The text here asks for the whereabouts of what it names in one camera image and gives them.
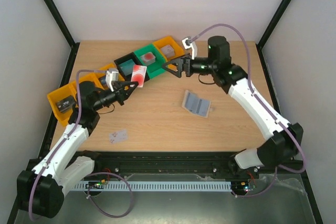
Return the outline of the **red circle white card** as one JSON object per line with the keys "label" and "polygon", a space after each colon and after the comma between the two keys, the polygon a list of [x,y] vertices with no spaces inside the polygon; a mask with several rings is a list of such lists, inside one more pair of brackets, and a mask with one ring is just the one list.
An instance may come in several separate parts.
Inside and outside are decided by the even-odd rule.
{"label": "red circle white card", "polygon": [[138,88],[142,88],[145,82],[147,66],[134,65],[132,70],[131,82],[137,82]]}

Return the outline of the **beige card holder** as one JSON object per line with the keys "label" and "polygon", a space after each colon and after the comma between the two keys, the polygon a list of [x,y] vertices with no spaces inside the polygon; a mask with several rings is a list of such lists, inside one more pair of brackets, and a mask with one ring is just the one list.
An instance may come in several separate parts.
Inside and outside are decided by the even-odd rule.
{"label": "beige card holder", "polygon": [[207,118],[211,108],[211,101],[200,98],[197,94],[186,90],[182,101],[182,108],[193,115]]}

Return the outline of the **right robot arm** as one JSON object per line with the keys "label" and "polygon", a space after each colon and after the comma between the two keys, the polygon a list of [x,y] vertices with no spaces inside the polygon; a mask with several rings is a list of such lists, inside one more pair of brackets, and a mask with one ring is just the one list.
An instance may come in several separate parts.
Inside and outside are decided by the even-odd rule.
{"label": "right robot arm", "polygon": [[258,92],[248,73],[239,65],[232,63],[230,45],[224,36],[208,39],[208,56],[197,57],[196,43],[190,38],[183,41],[190,54],[174,58],[163,64],[162,68],[180,78],[193,74],[210,74],[214,83],[248,113],[260,129],[265,142],[258,148],[250,148],[236,154],[229,164],[232,176],[242,177],[253,166],[281,167],[287,171],[295,169],[285,167],[283,162],[302,153],[300,146],[303,128],[299,123],[292,124],[280,115]]}

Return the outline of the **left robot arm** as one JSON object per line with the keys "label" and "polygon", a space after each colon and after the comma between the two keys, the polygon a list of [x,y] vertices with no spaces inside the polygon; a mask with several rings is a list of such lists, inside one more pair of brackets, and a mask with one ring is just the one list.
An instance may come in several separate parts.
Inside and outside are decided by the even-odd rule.
{"label": "left robot arm", "polygon": [[17,177],[20,208],[32,221],[38,216],[53,218],[70,190],[93,172],[95,161],[91,157],[79,156],[73,163],[72,157],[96,128],[98,110],[115,102],[123,105],[137,86],[136,81],[116,81],[111,89],[104,90],[91,81],[77,84],[78,106],[61,138],[32,170],[24,170]]}

